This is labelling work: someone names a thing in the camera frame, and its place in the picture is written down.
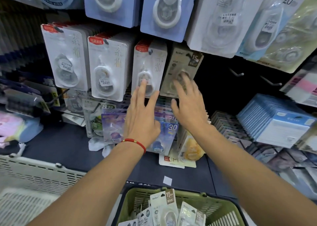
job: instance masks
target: red bracelet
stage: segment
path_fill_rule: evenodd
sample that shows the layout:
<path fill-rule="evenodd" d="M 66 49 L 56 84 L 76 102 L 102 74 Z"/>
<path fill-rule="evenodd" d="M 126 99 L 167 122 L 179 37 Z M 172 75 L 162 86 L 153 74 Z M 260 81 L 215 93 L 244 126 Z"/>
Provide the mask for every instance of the red bracelet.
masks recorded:
<path fill-rule="evenodd" d="M 144 155 L 145 152 L 146 152 L 145 146 L 143 146 L 143 144 L 141 144 L 140 142 L 135 141 L 134 139 L 125 139 L 125 140 L 122 140 L 121 143 L 122 143 L 122 142 L 133 142 L 133 143 L 139 144 L 139 145 L 143 148 L 143 150 L 144 150 L 143 155 Z"/>

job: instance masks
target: green shopping basket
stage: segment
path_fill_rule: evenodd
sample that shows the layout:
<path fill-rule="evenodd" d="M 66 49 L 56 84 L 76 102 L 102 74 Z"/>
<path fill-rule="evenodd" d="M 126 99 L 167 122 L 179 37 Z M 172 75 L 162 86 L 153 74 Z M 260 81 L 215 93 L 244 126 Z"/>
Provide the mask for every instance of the green shopping basket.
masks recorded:
<path fill-rule="evenodd" d="M 142 204 L 144 209 L 149 207 L 150 195 L 166 189 L 145 185 L 126 188 L 111 226 L 118 226 L 119 223 L 130 220 L 129 216 L 138 206 Z M 240 207 L 230 198 L 178 189 L 175 189 L 175 196 L 177 208 L 180 209 L 182 202 L 185 201 L 205 213 L 206 226 L 248 226 Z"/>

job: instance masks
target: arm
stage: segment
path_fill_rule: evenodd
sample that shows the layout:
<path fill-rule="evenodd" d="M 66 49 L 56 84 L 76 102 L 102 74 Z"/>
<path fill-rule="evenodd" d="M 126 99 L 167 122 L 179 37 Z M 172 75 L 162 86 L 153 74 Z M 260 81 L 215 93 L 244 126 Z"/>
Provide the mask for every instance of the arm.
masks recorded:
<path fill-rule="evenodd" d="M 160 123 L 154 120 L 159 92 L 153 93 L 145 107 L 145 87 L 143 80 L 131 97 L 124 138 L 137 140 L 147 148 L 160 134 Z M 28 225 L 105 226 L 121 189 L 143 153 L 143 148 L 136 143 L 119 143 L 105 159 Z"/>
<path fill-rule="evenodd" d="M 206 121 L 204 101 L 194 81 L 183 75 L 187 94 L 174 82 L 177 120 L 228 179 L 240 204 L 258 225 L 315 225 L 317 206 L 265 165 L 221 135 Z"/>

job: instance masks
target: basket rim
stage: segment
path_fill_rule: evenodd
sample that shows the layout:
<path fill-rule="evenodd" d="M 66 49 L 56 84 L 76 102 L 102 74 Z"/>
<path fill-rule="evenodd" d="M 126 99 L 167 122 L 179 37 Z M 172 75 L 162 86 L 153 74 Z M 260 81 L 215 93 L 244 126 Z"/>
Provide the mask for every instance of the basket rim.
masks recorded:
<path fill-rule="evenodd" d="M 129 185 L 125 188 L 125 190 L 123 191 L 122 193 L 122 196 L 121 196 L 121 199 L 120 199 L 120 203 L 118 205 L 118 208 L 117 208 L 117 212 L 113 218 L 113 221 L 111 223 L 111 226 L 116 226 L 117 225 L 117 221 L 118 221 L 118 218 L 119 218 L 119 215 L 121 213 L 121 208 L 122 208 L 122 205 L 123 205 L 123 202 L 124 202 L 124 199 L 125 199 L 125 196 L 126 194 L 133 188 L 144 188 L 144 189 L 162 189 L 162 188 L 168 188 L 168 189 L 174 189 L 174 190 L 178 190 L 178 191 L 184 191 L 184 192 L 191 192 L 191 193 L 201 193 L 201 192 L 197 192 L 197 191 L 192 191 L 192 190 L 182 190 L 182 189 L 178 189 L 178 188 L 172 188 L 172 187 L 160 187 L 160 186 L 147 186 L 147 185 L 140 185 L 140 184 L 137 184 L 137 185 Z M 215 195 L 215 194 L 211 194 L 211 193 L 205 193 L 207 196 L 209 197 L 212 197 L 212 198 L 218 198 L 218 199 L 222 199 L 222 200 L 228 200 L 230 202 L 232 202 L 238 209 L 239 213 L 240 213 L 240 216 L 244 222 L 244 225 L 245 226 L 248 226 L 248 222 L 247 220 L 245 219 L 244 217 L 244 214 L 239 206 L 239 204 L 237 204 L 232 198 L 230 197 L 225 197 L 225 196 L 218 196 L 218 195 Z"/>

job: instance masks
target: hand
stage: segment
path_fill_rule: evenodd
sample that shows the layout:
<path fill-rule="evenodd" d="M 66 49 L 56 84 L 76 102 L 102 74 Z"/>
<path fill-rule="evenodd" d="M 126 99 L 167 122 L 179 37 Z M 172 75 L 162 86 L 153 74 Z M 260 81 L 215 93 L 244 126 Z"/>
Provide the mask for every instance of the hand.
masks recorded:
<path fill-rule="evenodd" d="M 207 112 L 203 96 L 197 84 L 190 80 L 185 73 L 182 73 L 182 77 L 186 85 L 187 94 L 180 83 L 174 80 L 179 97 L 179 108 L 175 99 L 172 99 L 171 108 L 177 121 L 189 132 L 192 132 L 195 128 L 200 128 L 202 124 L 208 124 Z"/>
<path fill-rule="evenodd" d="M 161 125 L 154 120 L 154 107 L 159 91 L 153 92 L 147 106 L 144 106 L 146 80 L 143 79 L 131 97 L 131 103 L 126 113 L 124 138 L 134 139 L 148 148 L 160 135 Z"/>

